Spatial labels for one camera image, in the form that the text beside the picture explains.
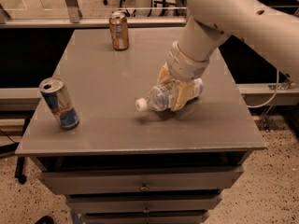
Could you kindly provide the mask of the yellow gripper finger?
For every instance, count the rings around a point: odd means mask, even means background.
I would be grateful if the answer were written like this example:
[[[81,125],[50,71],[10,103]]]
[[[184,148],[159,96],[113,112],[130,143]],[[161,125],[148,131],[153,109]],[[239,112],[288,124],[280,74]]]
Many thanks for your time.
[[[172,79],[173,77],[169,72],[168,64],[165,63],[160,69],[159,75],[157,77],[157,84],[163,85],[165,83],[170,82]]]
[[[197,78],[192,81],[174,81],[172,88],[172,98],[170,110],[178,111],[183,108],[188,101],[197,98],[203,92],[203,81]]]

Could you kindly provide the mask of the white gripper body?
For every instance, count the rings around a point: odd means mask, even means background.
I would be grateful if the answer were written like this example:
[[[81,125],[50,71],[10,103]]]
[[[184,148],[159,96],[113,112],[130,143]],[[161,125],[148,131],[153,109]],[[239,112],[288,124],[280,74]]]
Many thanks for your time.
[[[180,81],[190,81],[203,75],[209,61],[197,62],[188,58],[175,41],[166,57],[166,64],[170,75]]]

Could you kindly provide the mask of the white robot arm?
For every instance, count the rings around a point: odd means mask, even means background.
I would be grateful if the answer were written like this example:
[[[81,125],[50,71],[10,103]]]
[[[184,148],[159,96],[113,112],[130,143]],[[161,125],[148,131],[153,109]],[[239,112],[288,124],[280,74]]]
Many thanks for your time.
[[[283,74],[299,82],[299,19],[257,0],[187,0],[191,13],[171,46],[157,82],[175,83],[170,109],[180,110],[203,75],[209,57],[230,35],[260,54]]]

